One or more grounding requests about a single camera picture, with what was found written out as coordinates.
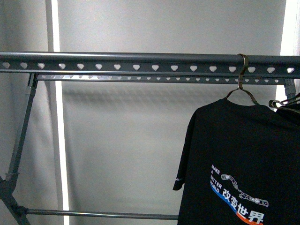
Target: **black t-shirt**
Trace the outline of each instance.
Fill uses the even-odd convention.
[[[285,118],[286,120],[300,126],[300,114],[297,113],[297,112],[285,110],[285,108],[294,109],[294,110],[300,112],[300,103],[299,104],[293,104],[293,105],[285,105],[285,106],[280,107],[276,111],[278,113],[278,115],[280,115],[283,118]]]
[[[195,111],[174,190],[179,225],[300,224],[300,126],[226,98]]]

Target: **blue stripe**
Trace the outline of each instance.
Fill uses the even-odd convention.
[[[218,193],[210,184],[211,189],[217,194],[217,196],[219,196],[224,202],[226,202],[230,208],[234,211],[234,213],[237,213],[237,210],[230,204],[230,202],[227,201],[227,199],[225,199],[225,197],[223,195],[221,195],[220,193]]]

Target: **metal hanger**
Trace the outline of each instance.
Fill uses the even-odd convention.
[[[283,100],[283,101],[270,100],[269,101],[269,106],[275,108],[276,103],[279,103],[281,105],[292,105],[292,104],[297,103],[298,101],[300,101],[300,99],[297,99],[297,98],[300,98],[300,93],[298,93],[295,97],[288,98],[288,99]]]
[[[286,107],[278,107],[276,104],[279,103],[280,105],[282,106],[285,106],[285,105],[293,105],[293,104],[296,104],[297,102],[300,101],[300,93],[298,93],[295,97],[292,97],[292,98],[288,98],[286,100],[283,100],[283,101],[278,101],[278,100],[270,100],[269,101],[269,107],[272,107],[272,108],[275,108],[275,109],[284,109],[284,110],[288,110],[288,111],[292,111],[294,113],[298,113],[300,114],[300,110],[297,110],[297,109],[291,109],[291,108],[286,108]]]
[[[247,90],[243,89],[243,76],[244,76],[244,73],[245,71],[248,69],[249,67],[249,58],[247,55],[244,55],[244,54],[238,54],[238,55],[241,55],[244,59],[244,65],[243,65],[243,69],[242,71],[240,72],[240,75],[239,75],[239,81],[238,81],[238,88],[237,89],[234,89],[232,91],[230,91],[228,93],[228,95],[226,96],[226,99],[236,90],[242,90],[243,92],[247,93],[249,95],[249,97],[251,98],[251,101],[255,104],[255,105],[259,105],[257,100],[254,98],[254,96]]]

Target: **clothes drying rack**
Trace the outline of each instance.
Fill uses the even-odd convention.
[[[244,84],[284,85],[295,96],[300,56],[249,55]],[[18,205],[13,191],[38,81],[219,83],[237,84],[243,59],[239,55],[171,53],[0,52],[0,73],[30,74],[26,104],[0,198],[19,225],[30,225],[27,214],[177,220],[178,215],[35,210]]]

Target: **white wall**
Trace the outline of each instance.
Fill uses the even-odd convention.
[[[60,0],[65,52],[279,55],[285,1]],[[178,214],[172,191],[194,110],[235,85],[63,83],[71,210]],[[267,105],[276,87],[245,87]],[[230,100],[249,104],[245,93]],[[71,224],[176,221],[72,217]]]
[[[5,38],[7,44],[7,48],[1,50],[11,52],[48,51],[45,12],[45,1],[1,1],[0,25],[4,24],[5,30],[0,29],[0,37],[1,39]],[[6,140],[9,142],[7,143],[7,145],[9,144],[9,148],[7,148],[9,154],[1,154],[1,175],[7,173],[8,170],[7,163],[10,161],[13,150],[13,141],[18,127],[28,75],[11,74],[10,78],[8,83],[1,80],[1,87],[3,87],[1,91],[6,91],[6,96],[11,98],[11,105],[2,107],[5,110],[1,110],[1,116],[6,118],[6,120],[1,120],[1,123],[7,123],[5,125],[7,129],[11,129],[8,131],[9,134],[7,133]],[[32,209],[58,208],[52,121],[47,92],[46,84],[39,82],[23,148],[19,179],[13,194],[20,205]],[[0,104],[2,104],[5,99],[0,99]],[[1,212],[9,214],[3,203],[0,207]],[[58,223],[57,217],[28,215],[27,218],[32,225]],[[16,222],[7,221],[3,224],[16,224]]]
[[[7,50],[6,28],[4,23],[3,2],[0,1],[0,51]],[[14,146],[15,124],[13,114],[13,95],[10,88],[9,74],[0,74],[0,176],[5,179],[8,171],[11,150]],[[3,224],[13,224],[14,218],[0,201],[0,218]]]

